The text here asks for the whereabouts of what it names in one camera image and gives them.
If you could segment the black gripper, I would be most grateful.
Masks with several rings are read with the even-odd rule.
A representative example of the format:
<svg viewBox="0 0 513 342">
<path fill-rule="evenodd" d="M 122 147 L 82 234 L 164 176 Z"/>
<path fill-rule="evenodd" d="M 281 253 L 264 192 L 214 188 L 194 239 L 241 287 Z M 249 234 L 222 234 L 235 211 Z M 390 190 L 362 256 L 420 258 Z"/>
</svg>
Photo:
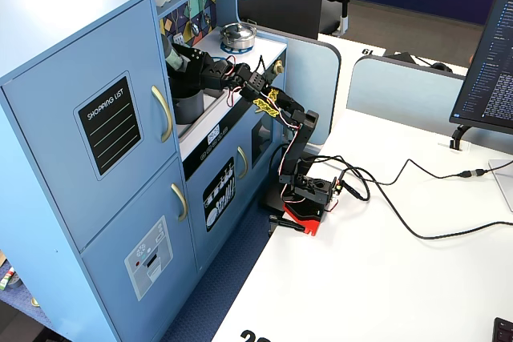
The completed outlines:
<svg viewBox="0 0 513 342">
<path fill-rule="evenodd" d="M 178 71 L 168 73 L 173 98 L 189 98 L 204 89 L 230 90 L 239 86 L 236 65 L 225 60 L 213 61 L 209 53 L 189 46 L 173 44 L 181 59 Z"/>
</svg>

